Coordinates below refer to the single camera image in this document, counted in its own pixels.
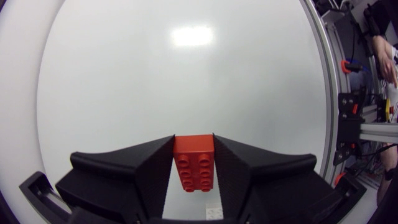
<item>black mount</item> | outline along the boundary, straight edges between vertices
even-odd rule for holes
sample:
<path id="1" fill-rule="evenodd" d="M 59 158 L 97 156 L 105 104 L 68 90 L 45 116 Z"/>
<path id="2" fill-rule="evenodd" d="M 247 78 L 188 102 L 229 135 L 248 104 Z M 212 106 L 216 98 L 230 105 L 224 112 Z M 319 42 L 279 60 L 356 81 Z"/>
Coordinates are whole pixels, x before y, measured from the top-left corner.
<path id="1" fill-rule="evenodd" d="M 113 152 L 71 155 L 73 169 L 56 188 L 46 176 L 20 185 L 50 223 L 338 223 L 366 189 L 350 175 L 332 189 L 313 171 L 316 157 L 290 156 L 213 136 L 223 220 L 162 219 L 174 136 Z"/>
<path id="2" fill-rule="evenodd" d="M 361 133 L 361 124 L 365 122 L 361 114 L 366 95 L 366 87 L 352 93 L 339 93 L 338 95 L 339 115 L 334 166 L 347 160 L 349 156 L 362 152 L 359 134 Z"/>

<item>white surface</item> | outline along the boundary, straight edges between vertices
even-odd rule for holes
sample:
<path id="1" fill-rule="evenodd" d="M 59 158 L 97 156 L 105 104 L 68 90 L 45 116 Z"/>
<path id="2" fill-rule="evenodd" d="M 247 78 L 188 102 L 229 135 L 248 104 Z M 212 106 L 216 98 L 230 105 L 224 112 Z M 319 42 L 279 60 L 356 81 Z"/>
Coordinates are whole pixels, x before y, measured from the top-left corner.
<path id="1" fill-rule="evenodd" d="M 68 0 L 50 31 L 37 97 L 53 184 L 72 168 L 72 152 L 170 134 L 214 132 L 276 152 L 312 153 L 320 170 L 325 84 L 296 0 Z M 216 202 L 217 184 L 184 193 L 172 167 L 165 218 L 204 220 L 204 204 Z"/>
<path id="2" fill-rule="evenodd" d="M 206 220 L 223 219 L 223 206 L 221 203 L 206 204 Z"/>
<path id="3" fill-rule="evenodd" d="M 44 170 L 36 123 L 39 68 L 62 0 L 8 0 L 0 12 L 0 190 L 21 223 L 43 223 L 18 186 Z"/>
<path id="4" fill-rule="evenodd" d="M 394 44 L 398 44 L 398 37 L 396 34 L 396 30 L 394 29 L 394 26 L 392 25 L 392 22 L 390 22 L 387 26 L 387 30 L 386 30 L 386 40 L 394 45 Z"/>

